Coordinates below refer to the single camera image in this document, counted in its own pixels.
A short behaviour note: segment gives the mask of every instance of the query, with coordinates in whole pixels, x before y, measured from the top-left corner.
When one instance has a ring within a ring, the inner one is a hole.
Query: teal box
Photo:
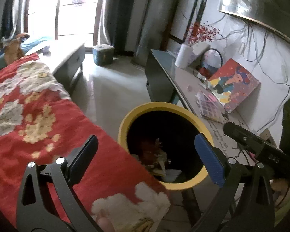
[[[113,63],[114,47],[101,44],[92,47],[93,61],[98,66],[109,65]]]

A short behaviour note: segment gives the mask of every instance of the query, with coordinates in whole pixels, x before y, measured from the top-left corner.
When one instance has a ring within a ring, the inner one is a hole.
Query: bed
[[[27,164],[51,163],[94,134],[99,148],[74,190],[95,219],[116,231],[154,232],[167,213],[166,189],[100,127],[86,118],[36,53],[0,70],[0,210],[15,226]],[[55,190],[50,186],[52,196]],[[59,200],[60,217],[68,220]]]

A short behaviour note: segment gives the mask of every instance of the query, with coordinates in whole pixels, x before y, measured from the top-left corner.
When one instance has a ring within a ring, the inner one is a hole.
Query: red berry branch
[[[212,42],[212,40],[216,38],[217,34],[220,34],[219,29],[210,25],[200,25],[199,22],[195,22],[188,29],[186,43],[189,46],[192,46],[198,42],[205,42],[206,40]]]

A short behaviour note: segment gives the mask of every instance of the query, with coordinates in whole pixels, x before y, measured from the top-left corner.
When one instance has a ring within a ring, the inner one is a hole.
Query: pillow
[[[25,40],[21,45],[20,48],[24,53],[31,50],[33,47],[37,46],[39,43],[46,41],[46,40],[52,40],[53,37],[50,36],[31,36],[27,40]],[[6,67],[6,62],[4,60],[4,54],[0,56],[0,70]]]

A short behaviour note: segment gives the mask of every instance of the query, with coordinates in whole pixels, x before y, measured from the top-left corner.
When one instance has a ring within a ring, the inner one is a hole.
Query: tiled floor
[[[95,124],[113,139],[122,119],[134,107],[150,102],[146,90],[144,69],[130,63],[129,57],[119,57],[113,64],[99,67],[88,54],[83,62],[83,77],[72,94],[72,100]],[[194,187],[201,210],[205,210],[217,188],[209,179]],[[157,232],[188,232],[191,228],[182,206],[180,191],[171,192],[172,210],[164,217]]]
[[[84,114],[115,140],[125,115],[150,102],[144,69],[130,60],[121,56],[111,65],[100,67],[94,64],[93,55],[86,54],[83,77],[72,94]]]

